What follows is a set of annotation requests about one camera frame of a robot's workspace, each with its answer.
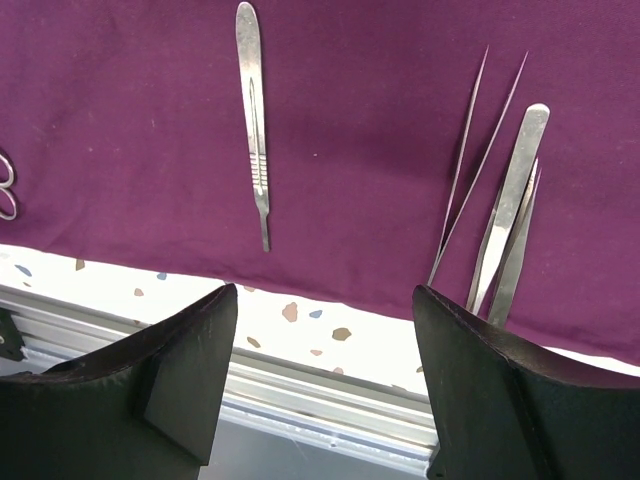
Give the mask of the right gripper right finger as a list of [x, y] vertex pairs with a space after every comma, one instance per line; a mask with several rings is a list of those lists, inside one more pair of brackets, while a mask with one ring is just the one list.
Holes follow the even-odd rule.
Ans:
[[412, 297], [429, 479], [636, 479], [638, 378], [559, 355], [429, 287]]

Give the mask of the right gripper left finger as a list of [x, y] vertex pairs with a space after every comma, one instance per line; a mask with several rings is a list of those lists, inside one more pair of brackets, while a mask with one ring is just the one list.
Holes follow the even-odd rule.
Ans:
[[43, 373], [1, 380], [5, 479], [195, 479], [210, 461], [238, 315], [227, 284]]

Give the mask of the surgical forceps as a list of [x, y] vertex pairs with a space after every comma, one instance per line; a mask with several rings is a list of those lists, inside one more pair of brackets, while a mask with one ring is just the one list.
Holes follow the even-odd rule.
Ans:
[[5, 198], [8, 202], [9, 208], [7, 210], [1, 210], [1, 219], [5, 221], [13, 221], [18, 216], [18, 203], [10, 188], [1, 187], [1, 197]]

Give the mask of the surgical scissors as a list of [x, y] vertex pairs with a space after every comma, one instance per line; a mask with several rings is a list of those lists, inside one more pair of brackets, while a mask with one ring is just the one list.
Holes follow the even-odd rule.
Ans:
[[0, 161], [1, 161], [1, 182], [0, 188], [2, 190], [10, 189], [15, 183], [15, 169], [9, 158], [9, 156], [1, 151], [0, 153]]

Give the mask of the purple cloth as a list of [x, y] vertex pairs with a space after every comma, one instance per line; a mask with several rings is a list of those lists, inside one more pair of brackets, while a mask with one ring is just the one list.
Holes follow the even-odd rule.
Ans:
[[258, 1], [271, 247], [233, 1], [5, 1], [5, 244], [399, 318], [464, 302], [526, 108], [550, 120], [510, 327], [639, 359], [635, 1]]

